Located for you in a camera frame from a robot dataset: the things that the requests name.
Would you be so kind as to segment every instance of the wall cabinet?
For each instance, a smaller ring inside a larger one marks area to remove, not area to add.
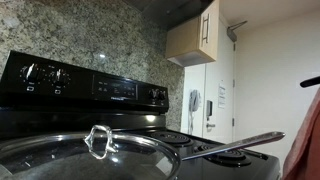
[[[219,0],[198,17],[167,34],[166,58],[180,66],[192,66],[217,59]]]

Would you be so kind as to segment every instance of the lid handle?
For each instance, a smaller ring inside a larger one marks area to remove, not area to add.
[[[101,131],[105,131],[107,134],[107,144],[106,144],[106,148],[105,148],[105,152],[103,154],[103,156],[98,155],[97,153],[95,153],[93,151],[93,141],[94,141],[94,133],[96,132],[96,130],[101,130]],[[84,142],[87,144],[87,146],[89,147],[89,152],[97,159],[104,159],[107,157],[107,153],[108,152],[112,152],[115,153],[117,152],[117,150],[115,149],[115,146],[113,144],[112,141],[112,130],[109,126],[104,126],[104,125],[94,125],[91,129],[90,134],[84,139]]]

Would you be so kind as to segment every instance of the glass lid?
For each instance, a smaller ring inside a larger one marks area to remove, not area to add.
[[[31,137],[0,144],[0,179],[173,179],[180,156],[152,138],[91,133]]]

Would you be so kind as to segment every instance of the granite backsplash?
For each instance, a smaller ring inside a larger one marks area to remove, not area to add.
[[[16,50],[165,86],[180,130],[184,70],[164,58],[166,31],[123,1],[0,0],[0,19],[0,73]]]

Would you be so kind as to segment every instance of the electric range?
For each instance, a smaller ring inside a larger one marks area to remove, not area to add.
[[[182,157],[222,143],[166,128],[168,89],[11,51],[0,82],[0,141],[89,131],[152,137]],[[182,161],[177,179],[279,179],[276,157],[249,150]]]

